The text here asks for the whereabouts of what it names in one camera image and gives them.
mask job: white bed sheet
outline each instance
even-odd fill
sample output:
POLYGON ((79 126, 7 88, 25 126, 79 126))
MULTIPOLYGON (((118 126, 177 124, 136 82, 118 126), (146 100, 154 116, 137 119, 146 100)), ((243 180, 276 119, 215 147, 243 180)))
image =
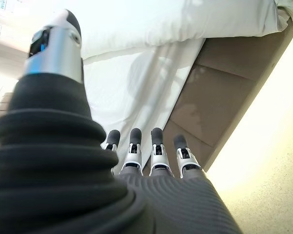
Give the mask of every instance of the white bed sheet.
POLYGON ((87 99, 92 118, 106 133, 121 132, 117 150, 120 171, 131 129, 142 131, 142 165, 151 153, 151 130, 164 128, 205 39, 133 48, 84 60, 87 99))

